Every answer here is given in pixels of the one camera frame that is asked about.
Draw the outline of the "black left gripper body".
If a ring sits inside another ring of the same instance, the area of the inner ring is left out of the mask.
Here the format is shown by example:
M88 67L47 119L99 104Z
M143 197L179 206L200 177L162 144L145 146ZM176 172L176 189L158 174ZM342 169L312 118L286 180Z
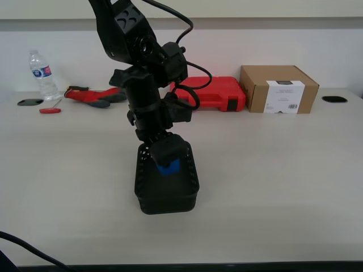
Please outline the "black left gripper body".
M127 83L126 96L139 140L152 145L168 135L172 119L153 76L132 79Z

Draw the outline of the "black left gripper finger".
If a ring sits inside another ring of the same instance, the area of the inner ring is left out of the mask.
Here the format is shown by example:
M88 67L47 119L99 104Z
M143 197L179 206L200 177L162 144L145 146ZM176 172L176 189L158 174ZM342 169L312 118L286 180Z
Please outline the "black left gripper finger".
M179 135L169 135L153 143L149 150L156 164L162 167L167 167L172 162L184 158L188 154L187 143Z

